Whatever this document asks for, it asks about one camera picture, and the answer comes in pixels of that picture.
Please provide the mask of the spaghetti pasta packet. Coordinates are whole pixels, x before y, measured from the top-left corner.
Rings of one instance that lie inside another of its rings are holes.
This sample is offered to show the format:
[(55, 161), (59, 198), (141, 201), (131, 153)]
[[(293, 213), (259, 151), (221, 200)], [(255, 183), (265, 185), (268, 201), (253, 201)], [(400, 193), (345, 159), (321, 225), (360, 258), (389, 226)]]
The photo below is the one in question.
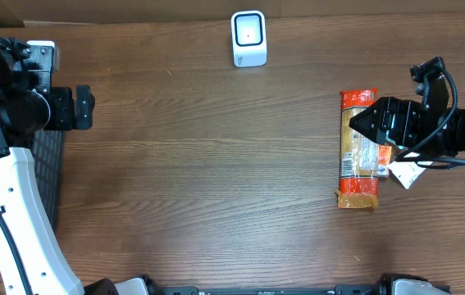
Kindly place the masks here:
[(342, 91), (339, 209), (376, 209), (379, 146), (349, 126), (350, 119), (376, 100), (377, 88)]

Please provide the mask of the white tube gold cap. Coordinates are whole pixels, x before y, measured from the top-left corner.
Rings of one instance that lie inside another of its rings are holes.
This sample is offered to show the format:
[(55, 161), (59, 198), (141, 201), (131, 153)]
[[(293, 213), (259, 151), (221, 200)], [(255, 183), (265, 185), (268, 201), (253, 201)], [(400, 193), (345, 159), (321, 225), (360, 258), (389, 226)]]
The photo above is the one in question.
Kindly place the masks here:
[(388, 168), (390, 173), (405, 189), (410, 189), (417, 178), (426, 170), (413, 161), (392, 161)]

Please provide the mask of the small orange snack packet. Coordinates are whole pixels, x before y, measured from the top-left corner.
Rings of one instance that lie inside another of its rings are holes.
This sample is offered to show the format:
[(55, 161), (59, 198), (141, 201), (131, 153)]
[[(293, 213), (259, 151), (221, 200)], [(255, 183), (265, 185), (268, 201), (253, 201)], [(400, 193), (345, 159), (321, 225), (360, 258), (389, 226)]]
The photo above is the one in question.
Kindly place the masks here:
[(380, 145), (378, 153), (377, 176), (379, 178), (388, 178), (390, 174), (389, 164), (392, 154), (392, 147), (388, 145)]

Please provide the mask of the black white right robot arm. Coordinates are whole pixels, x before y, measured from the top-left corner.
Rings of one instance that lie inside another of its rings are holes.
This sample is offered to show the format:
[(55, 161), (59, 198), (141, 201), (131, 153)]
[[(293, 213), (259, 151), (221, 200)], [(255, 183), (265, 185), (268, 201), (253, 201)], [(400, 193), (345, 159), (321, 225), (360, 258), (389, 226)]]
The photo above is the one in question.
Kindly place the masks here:
[(374, 143), (401, 148), (397, 162), (432, 170), (465, 166), (465, 109), (442, 57), (411, 66), (420, 102), (381, 97), (349, 120), (349, 127)]

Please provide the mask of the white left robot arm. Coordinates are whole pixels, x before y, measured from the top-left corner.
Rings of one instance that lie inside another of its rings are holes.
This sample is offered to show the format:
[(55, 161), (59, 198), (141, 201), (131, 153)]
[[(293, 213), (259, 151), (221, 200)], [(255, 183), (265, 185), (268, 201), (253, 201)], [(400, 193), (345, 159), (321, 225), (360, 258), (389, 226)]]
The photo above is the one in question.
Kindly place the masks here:
[(0, 274), (9, 294), (149, 295), (139, 276), (83, 285), (52, 229), (31, 152), (41, 130), (89, 129), (95, 99), (89, 86), (55, 87), (60, 52), (52, 41), (0, 37)]

